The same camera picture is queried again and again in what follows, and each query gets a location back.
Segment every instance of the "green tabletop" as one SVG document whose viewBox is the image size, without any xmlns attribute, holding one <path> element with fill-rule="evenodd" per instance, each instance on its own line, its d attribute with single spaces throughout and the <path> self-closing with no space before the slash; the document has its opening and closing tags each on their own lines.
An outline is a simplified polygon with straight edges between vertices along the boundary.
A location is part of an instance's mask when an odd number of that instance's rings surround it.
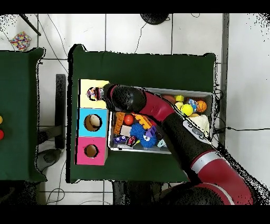
<svg viewBox="0 0 270 224">
<path fill-rule="evenodd" d="M 110 83 L 139 87 L 213 92 L 215 60 L 212 53 L 195 56 L 86 52 L 82 45 L 74 45 L 69 52 L 67 93 L 67 97 L 71 99 L 68 108 L 72 108 L 72 118 L 68 117 L 71 125 L 71 145 L 67 147 L 67 150 L 70 150 L 71 181 L 187 181 L 177 161 L 168 154 L 109 151 L 104 166 L 75 165 L 78 79 L 107 80 Z"/>
<path fill-rule="evenodd" d="M 45 181 L 35 168 L 36 67 L 44 49 L 0 51 L 0 180 Z"/>
</svg>

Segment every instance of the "blue spiky ball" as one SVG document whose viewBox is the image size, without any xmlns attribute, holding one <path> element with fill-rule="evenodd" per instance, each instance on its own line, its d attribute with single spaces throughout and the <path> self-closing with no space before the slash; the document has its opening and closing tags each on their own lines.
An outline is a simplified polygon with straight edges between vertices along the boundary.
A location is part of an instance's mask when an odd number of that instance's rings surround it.
<svg viewBox="0 0 270 224">
<path fill-rule="evenodd" d="M 154 134 L 151 138 L 145 136 L 146 130 L 139 123 L 131 126 L 130 135 L 135 136 L 145 148 L 151 148 L 157 143 L 157 137 Z"/>
</svg>

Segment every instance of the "red ball on table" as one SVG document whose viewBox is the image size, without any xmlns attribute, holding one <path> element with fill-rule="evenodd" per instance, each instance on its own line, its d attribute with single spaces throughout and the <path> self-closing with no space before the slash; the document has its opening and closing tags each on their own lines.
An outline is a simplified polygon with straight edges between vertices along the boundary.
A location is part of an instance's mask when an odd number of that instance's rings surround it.
<svg viewBox="0 0 270 224">
<path fill-rule="evenodd" d="M 2 140 L 3 138 L 4 138 L 4 132 L 0 130 L 0 140 Z"/>
<path fill-rule="evenodd" d="M 134 121 L 134 117 L 130 114 L 125 115 L 124 122 L 126 125 L 132 125 Z"/>
</svg>

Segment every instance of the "pink box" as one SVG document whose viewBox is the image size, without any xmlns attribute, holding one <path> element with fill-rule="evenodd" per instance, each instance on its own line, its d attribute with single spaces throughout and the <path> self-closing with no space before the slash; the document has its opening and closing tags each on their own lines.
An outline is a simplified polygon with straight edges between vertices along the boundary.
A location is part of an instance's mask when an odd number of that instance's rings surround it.
<svg viewBox="0 0 270 224">
<path fill-rule="evenodd" d="M 78 146 L 76 148 L 75 158 L 78 165 L 104 165 L 108 156 L 108 148 L 106 145 L 106 137 L 78 137 Z M 88 157 L 84 149 L 88 145 L 94 145 L 98 149 L 96 157 Z"/>
</svg>

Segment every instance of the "shape sorter box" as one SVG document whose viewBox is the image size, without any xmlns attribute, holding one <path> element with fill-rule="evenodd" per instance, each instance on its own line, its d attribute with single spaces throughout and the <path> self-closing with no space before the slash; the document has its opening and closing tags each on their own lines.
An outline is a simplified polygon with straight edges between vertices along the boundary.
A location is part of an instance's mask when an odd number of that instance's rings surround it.
<svg viewBox="0 0 270 224">
<path fill-rule="evenodd" d="M 96 157 L 88 157 L 85 149 L 89 145 L 94 145 L 98 151 Z M 104 137 L 79 137 L 77 146 L 78 165 L 104 165 L 108 156 L 107 138 Z"/>
<path fill-rule="evenodd" d="M 84 120 L 88 115 L 97 115 L 100 118 L 101 127 L 97 131 L 89 131 L 84 126 Z M 106 137 L 108 129 L 108 110 L 80 108 L 79 137 Z"/>
<path fill-rule="evenodd" d="M 86 95 L 89 88 L 103 87 L 107 83 L 109 82 L 102 80 L 79 80 L 78 126 L 75 146 L 75 164 L 77 165 L 104 165 L 107 159 L 109 111 L 106 109 L 104 101 L 91 101 Z M 92 115 L 98 117 L 99 127 L 87 130 L 85 122 L 90 122 L 90 120 L 87 120 L 86 117 Z"/>
</svg>

